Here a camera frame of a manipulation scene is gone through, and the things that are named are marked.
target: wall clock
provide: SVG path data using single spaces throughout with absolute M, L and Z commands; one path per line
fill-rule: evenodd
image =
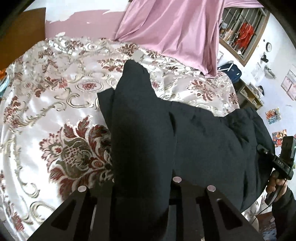
M 266 51 L 267 51 L 267 52 L 272 51 L 272 45 L 271 45 L 271 43 L 269 43 L 269 42 L 266 44 Z

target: cable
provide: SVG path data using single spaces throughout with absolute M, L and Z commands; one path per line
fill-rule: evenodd
M 279 191 L 278 194 L 281 193 L 281 190 L 282 190 L 283 187 L 285 186 L 286 182 L 287 182 L 287 179 L 285 180 L 284 184 L 281 186 L 281 189 L 280 189 L 280 191 Z M 266 209 L 268 209 L 273 203 L 274 203 L 274 201 L 273 201 L 271 204 L 269 204 L 269 206 L 268 206 L 267 208 L 263 209 L 259 214 L 255 215 L 255 219 L 253 220 L 253 222 L 251 223 L 251 225 L 255 222 L 256 219 L 258 219 L 257 217 L 258 217 L 262 212 L 264 212 Z

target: bed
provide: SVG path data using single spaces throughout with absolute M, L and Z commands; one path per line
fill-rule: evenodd
M 7 68 L 0 105 L 0 214 L 16 240 L 27 240 L 80 185 L 112 178 L 111 137 L 96 93 L 116 88 L 128 59 L 148 69 L 159 98 L 215 116 L 239 108 L 223 72 L 205 78 L 136 44 L 67 37 L 37 43 Z

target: poster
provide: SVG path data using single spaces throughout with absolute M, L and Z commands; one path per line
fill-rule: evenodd
M 292 100 L 296 100 L 296 66 L 292 65 L 287 73 L 281 87 L 286 91 Z
M 290 89 L 287 91 L 288 96 L 292 99 L 295 100 L 296 98 L 296 85 L 291 85 Z
M 281 143 L 283 141 L 283 137 L 287 136 L 287 130 L 282 130 L 278 132 L 272 133 L 272 141 L 274 142 L 275 147 L 281 147 Z
M 289 70 L 287 77 L 293 82 L 293 84 L 296 84 L 296 75 L 292 72 L 292 69 Z
M 292 84 L 292 81 L 286 76 L 281 84 L 281 87 L 287 92 Z
M 268 112 L 265 113 L 265 116 L 266 116 L 266 119 L 268 120 L 269 125 L 281 120 L 281 114 L 279 112 L 279 108 L 269 110 Z

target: human hand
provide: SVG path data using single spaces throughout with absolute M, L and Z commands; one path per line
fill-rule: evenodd
M 277 198 L 274 200 L 275 202 L 278 201 L 286 193 L 287 187 L 288 187 L 288 181 L 286 181 L 285 179 L 278 179 L 278 177 L 279 177 L 279 172 L 274 170 L 270 175 L 270 178 L 266 187 L 266 192 L 272 193 L 276 190 L 276 185 L 283 186 L 283 187 L 279 187 L 281 188 L 281 191 L 279 192 Z

